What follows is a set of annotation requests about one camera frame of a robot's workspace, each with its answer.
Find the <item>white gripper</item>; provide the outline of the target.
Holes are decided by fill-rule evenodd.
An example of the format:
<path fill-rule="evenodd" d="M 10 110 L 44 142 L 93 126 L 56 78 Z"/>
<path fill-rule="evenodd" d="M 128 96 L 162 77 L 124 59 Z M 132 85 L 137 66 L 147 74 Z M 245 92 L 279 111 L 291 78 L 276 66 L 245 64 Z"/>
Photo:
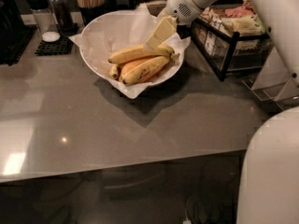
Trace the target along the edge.
<path fill-rule="evenodd" d="M 186 25 L 194 21 L 207 7 L 209 0 L 167 0 L 165 13 L 152 35 L 146 41 L 146 49 L 156 49 L 177 31 L 177 23 Z"/>

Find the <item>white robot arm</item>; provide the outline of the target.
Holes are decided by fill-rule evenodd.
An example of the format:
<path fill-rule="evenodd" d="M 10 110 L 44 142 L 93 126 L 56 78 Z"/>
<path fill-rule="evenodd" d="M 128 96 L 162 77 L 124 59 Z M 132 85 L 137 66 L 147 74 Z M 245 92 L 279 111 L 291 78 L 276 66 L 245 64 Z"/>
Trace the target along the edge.
<path fill-rule="evenodd" d="M 147 45 L 155 48 L 217 0 L 167 0 Z M 251 90 L 283 110 L 252 136 L 236 224 L 299 224 L 299 0 L 250 0 L 274 49 Z"/>

